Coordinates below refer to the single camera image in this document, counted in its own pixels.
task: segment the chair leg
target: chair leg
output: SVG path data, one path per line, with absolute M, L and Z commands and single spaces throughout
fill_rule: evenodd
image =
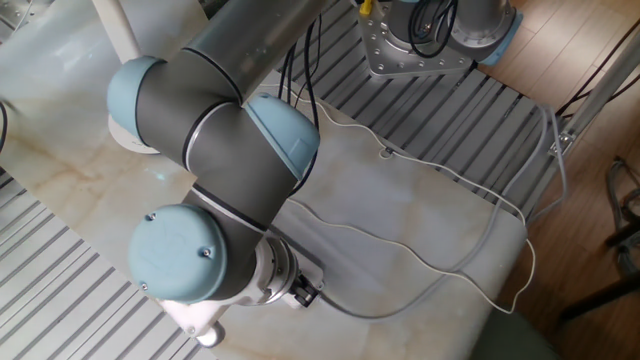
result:
M 630 223 L 629 225 L 620 229 L 620 231 L 615 234 L 609 236 L 609 238 L 605 241 L 608 247 L 614 247 L 620 245 L 621 242 L 630 238 L 632 235 L 640 231 L 640 221 L 636 221 Z
M 560 320 L 567 321 L 574 319 L 638 289 L 640 289 L 640 272 L 623 278 L 620 281 L 566 307 L 560 314 Z

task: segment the wooden floor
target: wooden floor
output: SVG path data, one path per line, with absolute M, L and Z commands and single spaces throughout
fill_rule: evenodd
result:
M 640 17 L 640 0 L 512 3 L 524 13 L 523 25 L 501 63 L 482 70 L 556 108 Z M 538 255 L 537 273 L 517 309 L 564 359 L 640 359 L 640 293 L 562 327 L 556 323 L 568 303 L 618 279 L 615 254 L 603 246 L 614 231 L 605 174 L 615 155 L 640 169 L 640 84 L 611 102 L 582 134 L 567 160 L 569 198 L 530 227 Z M 633 188 L 625 179 L 620 186 L 621 194 Z M 542 205 L 560 194 L 556 178 Z M 526 281 L 530 258 L 525 248 L 501 294 L 504 303 Z

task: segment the light blue cap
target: light blue cap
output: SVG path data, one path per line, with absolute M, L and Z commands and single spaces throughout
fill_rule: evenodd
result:
M 198 207 L 161 207 L 134 230 L 129 267 L 136 284 L 153 297 L 186 304 L 206 300 L 227 269 L 222 232 Z
M 487 56 L 486 59 L 480 61 L 480 64 L 484 64 L 487 66 L 495 66 L 498 63 L 498 61 L 500 61 L 500 59 L 502 58 L 502 55 L 504 55 L 504 52 L 507 51 L 507 48 L 511 44 L 511 41 L 513 40 L 513 38 L 516 36 L 516 33 L 520 28 L 520 24 L 522 24 L 522 19 L 524 18 L 524 15 L 522 15 L 522 12 L 518 10 L 516 11 L 517 11 L 516 18 L 513 19 L 513 24 L 511 24 L 511 28 L 509 29 L 509 32 L 507 33 L 507 35 L 504 37 L 504 39 L 502 39 L 502 42 L 500 43 L 498 48 L 495 49 L 493 53 L 491 53 L 491 55 Z
M 140 141 L 142 139 L 136 125 L 138 92 L 147 71 L 159 62 L 164 62 L 164 60 L 150 56 L 142 56 L 127 61 L 113 76 L 107 90 L 109 114 L 111 114 L 115 122 Z
M 269 94 L 256 95 L 246 110 L 291 173 L 302 179 L 320 146 L 318 130 L 298 110 Z

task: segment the metal mounting plate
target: metal mounting plate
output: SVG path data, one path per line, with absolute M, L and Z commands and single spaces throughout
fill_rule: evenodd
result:
M 575 141 L 576 141 L 575 135 L 571 135 L 567 132 L 562 132 L 560 134 L 560 146 L 562 147 L 562 156 L 567 154 L 567 151 L 569 151 L 569 149 L 571 148 L 571 146 Z M 553 156 L 558 155 L 558 149 L 556 147 L 555 142 L 551 144 L 551 148 L 549 148 L 548 154 Z
M 25 16 L 21 26 L 39 18 L 49 8 L 54 0 L 39 0 L 29 8 L 29 2 L 24 0 L 3 0 L 0 3 L 0 42 L 9 39 L 22 17 Z
M 370 15 L 358 16 L 363 44 L 371 73 L 383 78 L 414 77 L 420 75 L 447 75 L 466 71 L 472 60 L 445 47 L 438 57 L 424 59 L 394 43 L 393 35 L 385 23 L 386 9 L 374 7 Z

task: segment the white table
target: white table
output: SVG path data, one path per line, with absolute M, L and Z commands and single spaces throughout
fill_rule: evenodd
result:
M 90 3 L 70 3 L 58 0 L 49 21 L 0 47 L 0 94 L 13 107 L 0 164 L 128 274 L 133 228 L 153 209 L 181 202 L 195 179 L 162 156 L 127 152 L 110 138 L 104 99 L 117 57 Z M 158 13 L 149 16 L 152 3 Z M 143 51 L 151 55 L 170 56 L 205 23 L 196 1 L 124 4 Z M 70 13 L 56 19 L 64 11 Z M 301 107 L 308 112 L 306 104 Z M 339 122 L 352 121 L 329 111 Z M 362 129 L 338 128 L 324 116 L 320 126 L 318 163 L 298 200 L 327 221 L 411 245 L 442 268 L 473 248 L 491 204 L 433 169 L 380 159 L 378 144 Z M 393 311 L 439 277 L 402 250 L 327 228 L 292 204 L 275 224 L 322 262 L 327 293 L 354 312 Z M 497 295 L 525 237 L 521 223 L 501 213 L 464 271 Z M 462 359 L 490 309 L 456 279 L 442 282 L 409 316 L 390 323 L 356 320 L 322 301 L 306 310 L 280 302 L 232 307 L 221 319 L 226 340 L 212 351 L 225 360 Z

